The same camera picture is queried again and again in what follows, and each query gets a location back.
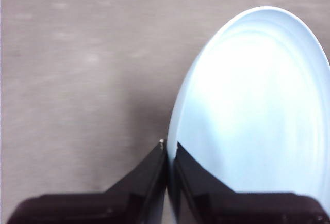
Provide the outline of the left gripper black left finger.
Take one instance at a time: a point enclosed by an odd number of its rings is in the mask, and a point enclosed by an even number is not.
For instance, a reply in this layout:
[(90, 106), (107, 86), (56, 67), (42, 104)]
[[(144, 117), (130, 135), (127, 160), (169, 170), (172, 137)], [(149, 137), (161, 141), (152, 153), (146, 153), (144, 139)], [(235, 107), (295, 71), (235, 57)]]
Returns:
[(8, 223), (161, 223), (166, 184), (167, 152), (162, 139), (108, 190), (28, 198)]

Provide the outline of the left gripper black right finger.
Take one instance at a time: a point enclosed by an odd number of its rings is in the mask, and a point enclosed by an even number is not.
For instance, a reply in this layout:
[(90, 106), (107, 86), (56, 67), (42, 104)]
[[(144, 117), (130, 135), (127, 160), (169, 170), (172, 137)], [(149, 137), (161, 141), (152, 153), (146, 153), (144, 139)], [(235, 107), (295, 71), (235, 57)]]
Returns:
[(321, 204), (290, 192), (237, 192), (223, 183), (217, 149), (169, 145), (169, 191), (177, 223), (329, 223)]

